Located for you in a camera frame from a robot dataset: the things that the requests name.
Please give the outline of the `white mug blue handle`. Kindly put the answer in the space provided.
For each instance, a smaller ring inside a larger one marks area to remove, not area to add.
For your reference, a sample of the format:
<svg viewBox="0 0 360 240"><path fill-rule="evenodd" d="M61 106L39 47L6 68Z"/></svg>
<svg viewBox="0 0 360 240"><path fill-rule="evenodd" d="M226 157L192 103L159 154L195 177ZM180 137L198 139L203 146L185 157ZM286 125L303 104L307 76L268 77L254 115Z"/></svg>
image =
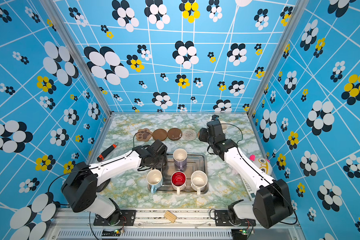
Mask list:
<svg viewBox="0 0 360 240"><path fill-rule="evenodd" d="M160 170L151 170L147 174L147 182L150 187L150 191L154 194L163 185L163 175Z"/></svg>

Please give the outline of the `purple mug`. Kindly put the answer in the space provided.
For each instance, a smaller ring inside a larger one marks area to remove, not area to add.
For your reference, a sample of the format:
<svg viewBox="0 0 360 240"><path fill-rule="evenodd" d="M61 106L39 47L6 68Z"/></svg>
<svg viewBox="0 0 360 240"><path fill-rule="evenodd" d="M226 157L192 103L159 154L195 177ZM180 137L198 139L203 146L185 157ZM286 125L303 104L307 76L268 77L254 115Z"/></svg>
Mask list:
<svg viewBox="0 0 360 240"><path fill-rule="evenodd" d="M187 165L188 153L185 149L176 149L173 152L174 164L179 168L180 171L183 171Z"/></svg>

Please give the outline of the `dark brown round coaster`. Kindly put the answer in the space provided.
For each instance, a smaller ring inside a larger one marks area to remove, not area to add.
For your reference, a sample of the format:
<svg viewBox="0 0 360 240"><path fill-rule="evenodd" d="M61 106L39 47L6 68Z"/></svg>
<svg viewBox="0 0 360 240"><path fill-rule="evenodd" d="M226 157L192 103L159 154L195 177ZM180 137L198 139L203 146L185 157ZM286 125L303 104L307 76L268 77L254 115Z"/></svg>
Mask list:
<svg viewBox="0 0 360 240"><path fill-rule="evenodd" d="M168 133L164 129L157 129L153 132L153 139L164 141L168 137Z"/></svg>

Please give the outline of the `scratched brown round coaster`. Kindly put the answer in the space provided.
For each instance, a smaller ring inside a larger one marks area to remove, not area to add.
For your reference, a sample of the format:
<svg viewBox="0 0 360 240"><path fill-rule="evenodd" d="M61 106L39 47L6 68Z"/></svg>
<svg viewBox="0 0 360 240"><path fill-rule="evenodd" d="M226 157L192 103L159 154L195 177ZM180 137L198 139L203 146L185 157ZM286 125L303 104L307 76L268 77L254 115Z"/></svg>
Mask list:
<svg viewBox="0 0 360 240"><path fill-rule="evenodd" d="M167 132L168 139L170 139L172 141L180 140L182 135L183 135L183 132L179 128L172 128L172 129L169 129Z"/></svg>

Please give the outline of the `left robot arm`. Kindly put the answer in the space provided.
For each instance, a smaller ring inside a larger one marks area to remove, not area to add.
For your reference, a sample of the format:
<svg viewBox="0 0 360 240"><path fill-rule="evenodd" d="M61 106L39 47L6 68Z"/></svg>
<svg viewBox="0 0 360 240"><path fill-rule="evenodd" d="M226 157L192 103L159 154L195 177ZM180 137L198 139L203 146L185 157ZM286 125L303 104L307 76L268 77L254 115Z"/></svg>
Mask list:
<svg viewBox="0 0 360 240"><path fill-rule="evenodd" d="M76 164L67 174L61 191L74 213L91 212L117 224L121 210L114 200L100 195L111 178L132 169L160 169L167 161L168 147L160 140L151 145L137 146L119 157L87 165Z"/></svg>

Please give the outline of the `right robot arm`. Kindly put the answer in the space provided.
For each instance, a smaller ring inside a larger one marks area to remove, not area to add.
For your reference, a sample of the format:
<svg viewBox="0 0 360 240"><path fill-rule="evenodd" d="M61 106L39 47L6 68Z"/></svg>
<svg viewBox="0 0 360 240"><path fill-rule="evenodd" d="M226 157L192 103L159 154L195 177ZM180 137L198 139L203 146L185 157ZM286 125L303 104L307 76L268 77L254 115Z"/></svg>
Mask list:
<svg viewBox="0 0 360 240"><path fill-rule="evenodd" d="M255 193L252 203L239 200L229 205L228 216L232 225L239 226L246 220L256 220L269 229L296 213L287 183L261 171L236 142L227 139L219 116L213 115L207 127L200 129L199 140L208 143L212 154L235 169Z"/></svg>

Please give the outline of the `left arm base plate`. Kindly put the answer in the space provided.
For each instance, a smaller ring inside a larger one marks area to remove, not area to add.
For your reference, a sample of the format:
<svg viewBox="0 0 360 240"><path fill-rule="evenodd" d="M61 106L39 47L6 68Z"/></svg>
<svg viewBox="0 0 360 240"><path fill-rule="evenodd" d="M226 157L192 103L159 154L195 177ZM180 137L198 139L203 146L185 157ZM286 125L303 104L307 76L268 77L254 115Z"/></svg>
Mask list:
<svg viewBox="0 0 360 240"><path fill-rule="evenodd" d="M95 215L94 226L133 226L136 219L136 210L119 210L107 219Z"/></svg>

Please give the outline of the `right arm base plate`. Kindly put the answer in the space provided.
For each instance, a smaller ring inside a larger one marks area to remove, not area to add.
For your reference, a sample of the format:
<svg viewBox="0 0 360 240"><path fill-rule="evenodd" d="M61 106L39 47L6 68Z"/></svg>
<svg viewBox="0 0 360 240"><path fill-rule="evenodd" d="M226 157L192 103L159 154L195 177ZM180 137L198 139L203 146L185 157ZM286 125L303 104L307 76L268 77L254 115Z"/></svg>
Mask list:
<svg viewBox="0 0 360 240"><path fill-rule="evenodd" d="M251 228L256 226L256 221L252 219L231 220L228 210L212 210L212 218L217 227L244 227Z"/></svg>

